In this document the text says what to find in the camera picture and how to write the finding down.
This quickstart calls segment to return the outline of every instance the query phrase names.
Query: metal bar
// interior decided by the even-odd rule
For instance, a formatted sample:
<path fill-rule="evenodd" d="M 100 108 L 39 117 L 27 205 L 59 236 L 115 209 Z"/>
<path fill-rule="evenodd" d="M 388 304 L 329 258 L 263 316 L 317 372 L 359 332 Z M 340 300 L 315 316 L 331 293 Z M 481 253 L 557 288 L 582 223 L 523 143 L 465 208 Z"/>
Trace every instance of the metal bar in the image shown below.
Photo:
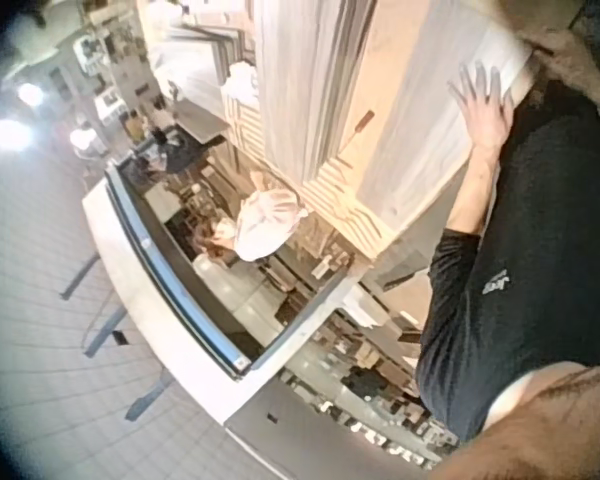
<path fill-rule="evenodd" d="M 104 326 L 100 329 L 98 334 L 89 344 L 89 347 L 84 352 L 84 354 L 89 358 L 93 358 L 93 356 L 98 352 L 100 347 L 107 340 L 107 337 L 111 335 L 111 333 L 116 329 L 118 324 L 126 315 L 127 309 L 124 308 L 124 306 L 118 307 L 118 309 L 115 312 L 113 312 L 113 315 L 109 317 Z"/>
<path fill-rule="evenodd" d="M 60 294 L 60 298 L 62 298 L 63 300 L 69 300 L 71 298 L 71 295 L 73 295 L 73 292 L 75 292 L 76 289 L 80 286 L 82 280 L 84 280 L 84 277 L 87 276 L 89 271 L 93 268 L 93 266 L 98 260 L 100 260 L 100 254 L 96 252 L 91 256 L 91 258 L 89 258 L 89 260 L 87 260 L 87 263 L 85 263 L 82 266 L 82 268 L 76 274 L 76 276 L 73 277 L 73 280 L 71 280 L 69 286 L 65 289 L 64 292 Z"/>
<path fill-rule="evenodd" d="M 153 386 L 153 388 L 147 393 L 145 396 L 138 398 L 135 402 L 131 404 L 129 410 L 127 410 L 127 414 L 124 416 L 125 420 L 129 420 L 130 422 L 135 422 L 140 415 L 147 411 L 147 409 L 153 405 L 160 396 L 164 393 L 169 385 L 171 385 L 174 381 L 173 375 L 166 368 L 162 370 L 160 373 L 160 378 Z"/>
<path fill-rule="evenodd" d="M 274 356 L 279 359 L 293 356 L 309 341 L 311 335 L 320 328 L 329 315 L 342 306 L 344 298 L 368 269 L 369 265 L 366 262 L 354 262 L 349 268 L 338 270 L 267 347 L 265 353 L 251 366 L 251 370 L 262 367 Z"/>

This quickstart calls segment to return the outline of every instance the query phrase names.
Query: hand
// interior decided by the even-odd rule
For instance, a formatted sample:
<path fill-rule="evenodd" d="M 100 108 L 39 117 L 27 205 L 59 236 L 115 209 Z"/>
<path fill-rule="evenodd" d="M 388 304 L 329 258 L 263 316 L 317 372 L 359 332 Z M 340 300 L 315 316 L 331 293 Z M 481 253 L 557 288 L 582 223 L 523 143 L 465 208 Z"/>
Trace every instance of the hand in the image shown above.
<path fill-rule="evenodd" d="M 600 77 L 591 52 L 573 32 L 544 29 L 520 36 L 536 49 L 533 55 L 569 87 L 587 93 Z"/>
<path fill-rule="evenodd" d="M 476 64 L 475 84 L 469 77 L 466 66 L 460 68 L 462 93 L 449 84 L 451 95 L 458 102 L 467 124 L 474 148 L 498 153 L 507 141 L 513 125 L 513 98 L 508 90 L 501 99 L 500 72 L 491 69 L 491 89 L 487 94 L 487 73 L 481 63 Z"/>

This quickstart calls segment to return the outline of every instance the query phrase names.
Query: ceiling light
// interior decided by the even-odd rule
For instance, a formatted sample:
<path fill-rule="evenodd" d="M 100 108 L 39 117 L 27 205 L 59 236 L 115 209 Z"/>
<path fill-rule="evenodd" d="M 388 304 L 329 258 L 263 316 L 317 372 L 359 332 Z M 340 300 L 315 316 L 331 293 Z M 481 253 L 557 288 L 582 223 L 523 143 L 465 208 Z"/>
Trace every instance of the ceiling light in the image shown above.
<path fill-rule="evenodd" d="M 37 107 L 42 104 L 44 94 L 37 85 L 25 83 L 18 88 L 18 97 L 30 107 Z"/>
<path fill-rule="evenodd" d="M 19 152 L 31 144 L 31 129 L 15 120 L 0 120 L 0 148 Z"/>

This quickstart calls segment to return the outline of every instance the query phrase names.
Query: wooden panel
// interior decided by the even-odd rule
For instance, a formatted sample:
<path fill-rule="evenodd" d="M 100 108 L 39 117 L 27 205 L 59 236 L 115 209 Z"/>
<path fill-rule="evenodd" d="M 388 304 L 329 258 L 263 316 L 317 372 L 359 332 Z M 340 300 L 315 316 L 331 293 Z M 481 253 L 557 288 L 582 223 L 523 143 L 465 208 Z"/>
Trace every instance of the wooden panel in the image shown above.
<path fill-rule="evenodd" d="M 430 3 L 431 0 L 377 1 L 338 155 L 348 166 L 344 174 L 354 191 L 389 118 Z M 374 112 L 374 118 L 354 135 L 357 123 L 369 110 Z"/>
<path fill-rule="evenodd" d="M 529 56 L 512 34 L 474 10 L 432 6 L 358 198 L 393 230 L 412 223 L 466 160 L 464 120 L 448 93 L 458 66 L 481 60 L 508 88 Z"/>
<path fill-rule="evenodd" d="M 337 152 L 371 0 L 255 3 L 267 157 L 297 182 Z"/>

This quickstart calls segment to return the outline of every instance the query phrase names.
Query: woman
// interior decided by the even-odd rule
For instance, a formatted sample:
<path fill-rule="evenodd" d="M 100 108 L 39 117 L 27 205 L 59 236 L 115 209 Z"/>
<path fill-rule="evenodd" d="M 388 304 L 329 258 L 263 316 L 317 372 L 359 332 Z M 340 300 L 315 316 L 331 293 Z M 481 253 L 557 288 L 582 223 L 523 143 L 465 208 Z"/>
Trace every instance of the woman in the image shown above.
<path fill-rule="evenodd" d="M 295 232 L 308 215 L 297 195 L 286 188 L 266 189 L 262 174 L 251 174 L 256 191 L 243 203 L 236 222 L 229 218 L 203 218 L 193 236 L 194 248 L 216 259 L 226 250 L 246 261 L 271 255 Z"/>

